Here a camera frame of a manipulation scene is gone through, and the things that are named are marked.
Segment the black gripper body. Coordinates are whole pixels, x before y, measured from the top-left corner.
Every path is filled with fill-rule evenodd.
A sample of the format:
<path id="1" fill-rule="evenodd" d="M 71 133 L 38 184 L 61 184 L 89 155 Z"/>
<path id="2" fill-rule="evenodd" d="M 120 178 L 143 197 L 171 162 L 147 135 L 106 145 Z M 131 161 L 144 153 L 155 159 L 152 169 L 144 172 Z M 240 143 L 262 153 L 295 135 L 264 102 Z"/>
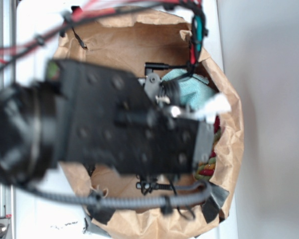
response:
<path id="1" fill-rule="evenodd" d="M 154 177 L 192 173 L 209 158 L 213 126 L 158 106 L 130 72 L 58 59 L 46 81 L 56 88 L 57 161 Z"/>

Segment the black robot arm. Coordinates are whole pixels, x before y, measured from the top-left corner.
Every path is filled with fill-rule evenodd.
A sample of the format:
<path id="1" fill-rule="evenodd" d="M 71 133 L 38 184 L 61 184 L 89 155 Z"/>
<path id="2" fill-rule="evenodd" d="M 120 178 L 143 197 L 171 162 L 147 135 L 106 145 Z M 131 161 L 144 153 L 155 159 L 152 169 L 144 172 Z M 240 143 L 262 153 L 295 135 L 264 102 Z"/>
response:
<path id="1" fill-rule="evenodd" d="M 0 181 L 28 184 L 60 161 L 105 165 L 121 175 L 188 174 L 208 159 L 214 127 L 150 98 L 127 71 L 70 59 L 48 63 L 45 80 L 0 91 Z"/>

